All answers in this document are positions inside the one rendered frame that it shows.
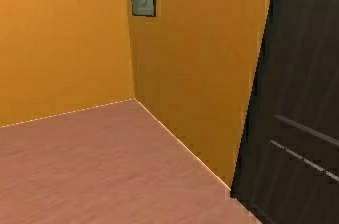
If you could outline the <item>dark brown wooden cupboard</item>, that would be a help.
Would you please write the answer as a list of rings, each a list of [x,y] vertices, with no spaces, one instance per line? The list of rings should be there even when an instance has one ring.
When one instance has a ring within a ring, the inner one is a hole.
[[[231,196],[261,224],[339,224],[339,0],[270,0]]]

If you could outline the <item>grey framed wall picture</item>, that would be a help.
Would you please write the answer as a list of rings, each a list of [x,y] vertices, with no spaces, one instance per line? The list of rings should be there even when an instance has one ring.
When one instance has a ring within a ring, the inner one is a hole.
[[[156,16],[156,0],[132,0],[131,7],[133,16]]]

